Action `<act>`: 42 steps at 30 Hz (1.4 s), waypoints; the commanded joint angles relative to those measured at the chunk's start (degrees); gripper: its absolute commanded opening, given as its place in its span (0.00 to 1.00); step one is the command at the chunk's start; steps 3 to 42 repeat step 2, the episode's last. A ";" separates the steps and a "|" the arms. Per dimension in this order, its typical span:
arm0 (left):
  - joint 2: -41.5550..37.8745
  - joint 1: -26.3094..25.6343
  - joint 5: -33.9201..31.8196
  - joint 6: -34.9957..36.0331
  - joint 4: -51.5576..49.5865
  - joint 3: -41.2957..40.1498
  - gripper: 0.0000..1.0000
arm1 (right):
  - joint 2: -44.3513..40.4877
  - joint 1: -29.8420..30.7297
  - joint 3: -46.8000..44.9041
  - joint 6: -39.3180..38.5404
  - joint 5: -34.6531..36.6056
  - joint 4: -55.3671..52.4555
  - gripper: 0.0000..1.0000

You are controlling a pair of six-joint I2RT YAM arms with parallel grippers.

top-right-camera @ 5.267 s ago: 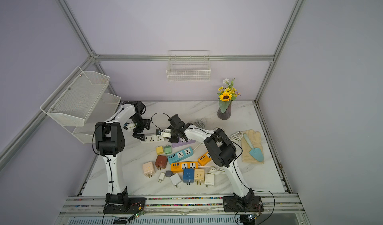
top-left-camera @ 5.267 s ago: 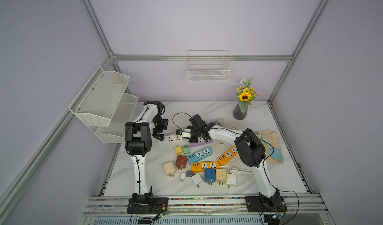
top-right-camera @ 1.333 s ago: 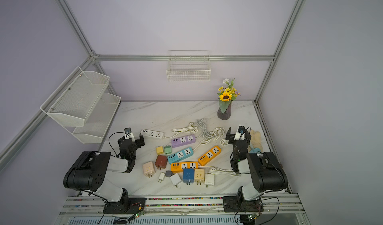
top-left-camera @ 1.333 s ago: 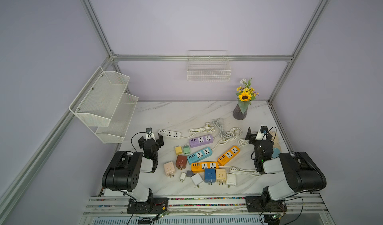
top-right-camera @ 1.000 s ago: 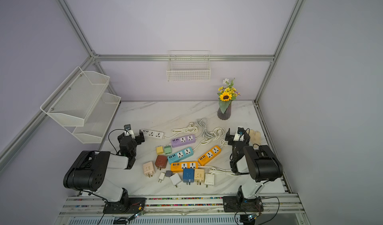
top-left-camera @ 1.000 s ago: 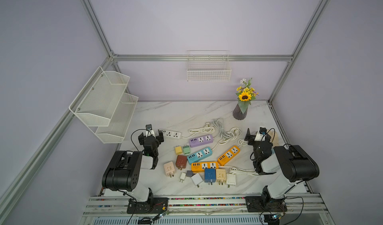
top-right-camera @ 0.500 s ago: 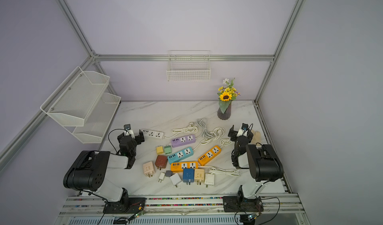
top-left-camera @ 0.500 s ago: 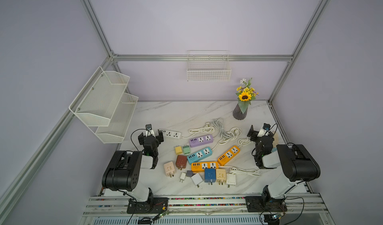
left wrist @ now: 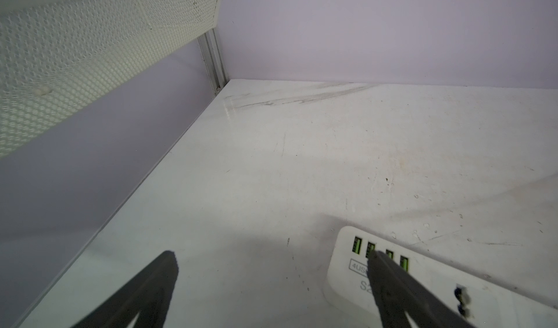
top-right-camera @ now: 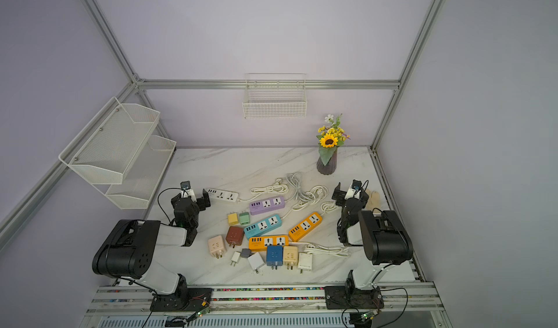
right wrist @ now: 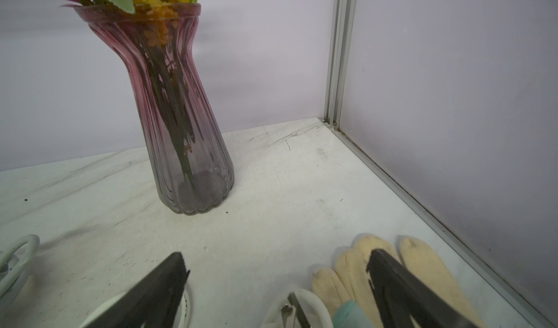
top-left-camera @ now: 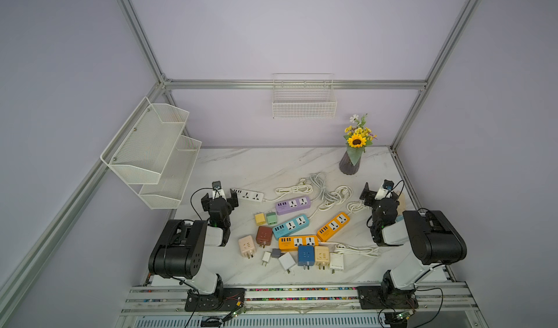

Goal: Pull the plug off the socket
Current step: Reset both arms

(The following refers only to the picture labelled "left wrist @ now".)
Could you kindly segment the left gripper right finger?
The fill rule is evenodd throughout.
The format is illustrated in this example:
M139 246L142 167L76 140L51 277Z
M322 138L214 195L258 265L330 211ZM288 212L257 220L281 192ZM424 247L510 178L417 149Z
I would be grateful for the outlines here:
M471 327L387 254L373 251L368 278L383 327Z

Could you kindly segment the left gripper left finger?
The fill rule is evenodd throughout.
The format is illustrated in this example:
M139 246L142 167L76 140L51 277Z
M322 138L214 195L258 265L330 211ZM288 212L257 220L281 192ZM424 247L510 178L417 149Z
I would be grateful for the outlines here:
M162 327L179 274L177 258L166 250L75 327Z

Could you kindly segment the white power strip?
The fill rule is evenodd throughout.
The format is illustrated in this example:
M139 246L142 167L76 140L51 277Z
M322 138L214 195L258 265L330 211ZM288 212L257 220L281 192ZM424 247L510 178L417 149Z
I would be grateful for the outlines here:
M385 253L449 309L476 327L556 327L557 310L352 226L341 228L326 300L368 327L382 325L368 278L371 252Z

